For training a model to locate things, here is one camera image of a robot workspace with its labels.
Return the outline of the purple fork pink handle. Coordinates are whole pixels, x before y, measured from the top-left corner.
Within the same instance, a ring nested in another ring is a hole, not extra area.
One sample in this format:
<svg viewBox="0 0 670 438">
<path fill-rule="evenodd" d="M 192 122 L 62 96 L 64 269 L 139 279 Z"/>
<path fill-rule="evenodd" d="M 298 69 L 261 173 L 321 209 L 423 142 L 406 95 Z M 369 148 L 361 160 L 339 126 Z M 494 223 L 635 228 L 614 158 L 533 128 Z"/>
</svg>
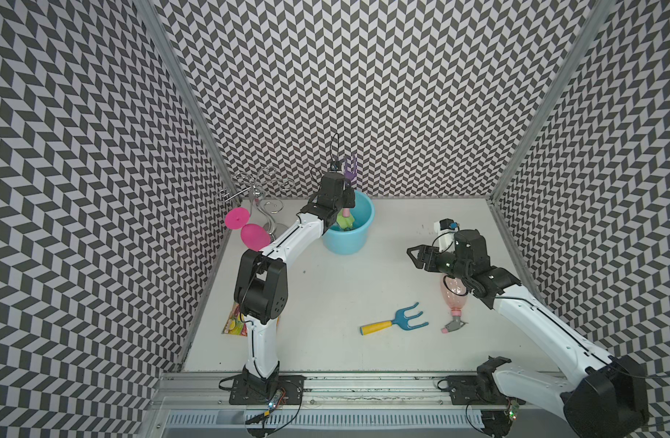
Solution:
<svg viewBox="0 0 670 438">
<path fill-rule="evenodd" d="M 358 174 L 358 162 L 354 155 L 349 155 L 344 159 L 343 171 L 345 179 L 347 180 L 347 188 L 345 191 L 346 201 L 344 208 L 349 208 L 349 210 L 351 210 L 355 206 L 356 195 L 354 193 L 353 184 L 355 183 Z"/>
</svg>

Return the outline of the teal fork yellow handle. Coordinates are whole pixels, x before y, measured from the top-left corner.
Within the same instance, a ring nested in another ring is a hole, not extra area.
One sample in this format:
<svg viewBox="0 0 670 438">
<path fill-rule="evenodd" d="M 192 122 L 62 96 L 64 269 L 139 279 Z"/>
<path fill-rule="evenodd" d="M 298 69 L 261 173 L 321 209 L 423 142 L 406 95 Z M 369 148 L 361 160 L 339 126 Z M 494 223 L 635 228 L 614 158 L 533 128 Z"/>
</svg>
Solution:
<svg viewBox="0 0 670 438">
<path fill-rule="evenodd" d="M 424 315 L 424 312 L 419 311 L 418 313 L 412 315 L 412 316 L 407 316 L 406 313 L 411 310 L 416 310 L 419 306 L 419 302 L 415 302 L 413 306 L 409 306 L 406 308 L 400 308 L 395 312 L 395 315 L 393 319 L 386 320 L 386 321 L 380 321 L 376 323 L 371 323 L 365 326 L 360 327 L 360 335 L 366 336 L 370 335 L 382 330 L 386 330 L 388 328 L 391 328 L 393 326 L 397 326 L 402 330 L 405 331 L 411 331 L 411 330 L 418 330 L 422 329 L 424 327 L 427 327 L 429 325 L 428 322 L 422 322 L 420 324 L 412 325 L 411 321 L 418 319 L 419 317 L 422 317 Z"/>
</svg>

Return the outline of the green trowel wooden handle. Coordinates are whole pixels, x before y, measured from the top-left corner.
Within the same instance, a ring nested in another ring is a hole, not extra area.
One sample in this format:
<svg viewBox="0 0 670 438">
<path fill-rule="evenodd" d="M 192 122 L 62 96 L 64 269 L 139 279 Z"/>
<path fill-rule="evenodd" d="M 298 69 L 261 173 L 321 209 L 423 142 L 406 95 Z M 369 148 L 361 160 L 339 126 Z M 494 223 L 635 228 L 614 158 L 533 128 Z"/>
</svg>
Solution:
<svg viewBox="0 0 670 438">
<path fill-rule="evenodd" d="M 337 216 L 337 225 L 341 231 L 347 232 L 354 229 L 355 218 L 349 208 L 343 208 Z"/>
</svg>

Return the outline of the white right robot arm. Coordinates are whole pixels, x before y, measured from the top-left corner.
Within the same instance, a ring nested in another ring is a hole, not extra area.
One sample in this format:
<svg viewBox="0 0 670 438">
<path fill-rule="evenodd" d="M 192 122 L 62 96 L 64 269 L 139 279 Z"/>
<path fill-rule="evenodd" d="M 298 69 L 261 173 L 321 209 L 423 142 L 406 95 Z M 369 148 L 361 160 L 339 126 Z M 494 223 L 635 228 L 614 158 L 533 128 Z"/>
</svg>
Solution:
<svg viewBox="0 0 670 438">
<path fill-rule="evenodd" d="M 536 299 L 521 281 L 494 266 L 475 229 L 453 233 L 449 249 L 406 251 L 416 268 L 458 279 L 490 310 L 509 320 L 555 363 L 562 378 L 491 358 L 477 371 L 492 392 L 521 399 L 565 421 L 579 437 L 626 437 L 650 420 L 645 370 L 583 337 Z"/>
</svg>

